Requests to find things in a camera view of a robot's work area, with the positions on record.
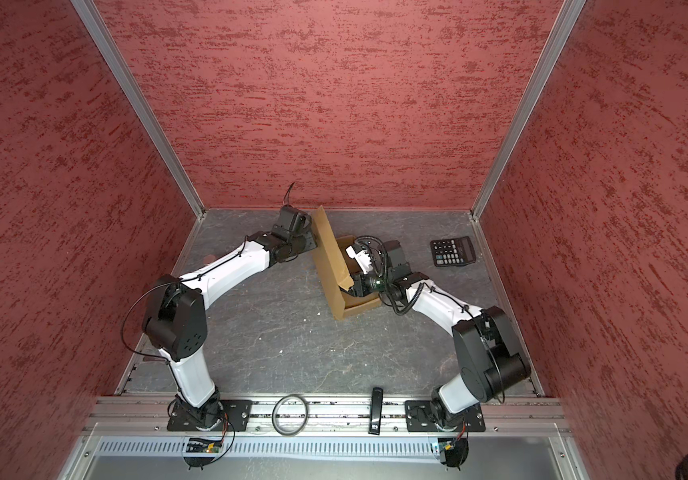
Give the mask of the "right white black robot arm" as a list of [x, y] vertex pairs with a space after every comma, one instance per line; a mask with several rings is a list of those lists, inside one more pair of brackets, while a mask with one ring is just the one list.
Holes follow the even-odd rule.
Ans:
[[354, 296], [383, 294], [396, 314], [420, 313], [453, 337], [459, 373], [435, 388], [430, 401], [430, 418], [440, 429], [457, 428], [467, 410], [505, 400], [509, 388], [530, 377], [523, 345], [501, 308], [464, 302], [420, 272], [392, 280], [358, 273], [353, 282]]

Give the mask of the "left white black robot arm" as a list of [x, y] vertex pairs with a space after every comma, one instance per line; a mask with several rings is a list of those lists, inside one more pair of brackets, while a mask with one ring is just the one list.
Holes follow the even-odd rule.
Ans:
[[203, 353], [206, 312], [249, 277], [317, 247], [311, 232], [258, 232], [229, 254], [182, 277], [165, 276], [150, 291], [143, 332], [166, 361], [177, 386], [174, 412], [197, 430], [210, 431], [224, 418], [220, 394]]

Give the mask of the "brown cardboard box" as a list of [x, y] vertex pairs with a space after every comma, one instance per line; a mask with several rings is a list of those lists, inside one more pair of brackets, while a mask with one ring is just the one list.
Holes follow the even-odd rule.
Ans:
[[355, 285], [352, 275], [361, 272], [357, 262], [346, 254], [346, 249], [353, 245], [355, 237], [336, 237], [323, 206], [312, 213], [312, 231], [317, 242], [312, 255], [333, 317], [343, 320], [382, 306], [377, 293], [365, 297], [355, 297], [348, 293]]

